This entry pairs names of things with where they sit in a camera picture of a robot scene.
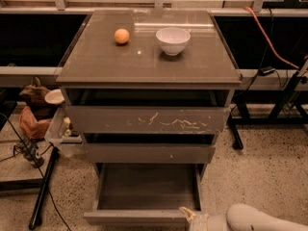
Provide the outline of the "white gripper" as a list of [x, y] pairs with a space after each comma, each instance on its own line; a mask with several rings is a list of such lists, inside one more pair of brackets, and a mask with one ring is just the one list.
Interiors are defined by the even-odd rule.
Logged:
[[225, 215], [196, 215], [187, 207], [180, 207], [179, 211], [190, 224], [189, 231], [229, 231]]

